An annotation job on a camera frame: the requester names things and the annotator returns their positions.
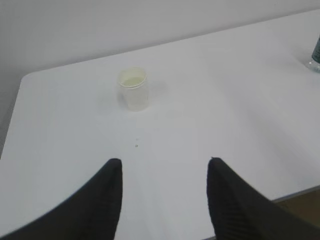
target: small white cup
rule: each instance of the small white cup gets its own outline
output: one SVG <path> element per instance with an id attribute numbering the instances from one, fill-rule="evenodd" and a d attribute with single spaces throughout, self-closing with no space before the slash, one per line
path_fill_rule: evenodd
<path id="1" fill-rule="evenodd" d="M 138 112 L 149 105 L 146 71 L 131 67 L 120 72 L 117 80 L 129 110 Z"/>

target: white table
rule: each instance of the white table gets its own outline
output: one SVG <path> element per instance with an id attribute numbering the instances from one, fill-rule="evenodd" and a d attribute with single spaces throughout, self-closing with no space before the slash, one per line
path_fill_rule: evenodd
<path id="1" fill-rule="evenodd" d="M 214 235 L 207 164 L 223 158 L 270 199 L 320 185 L 320 75 L 300 61 L 320 10 L 28 74 L 0 161 L 0 235 L 43 215 L 110 158 L 123 162 L 117 240 Z M 127 111 L 120 70 L 146 69 Z"/>

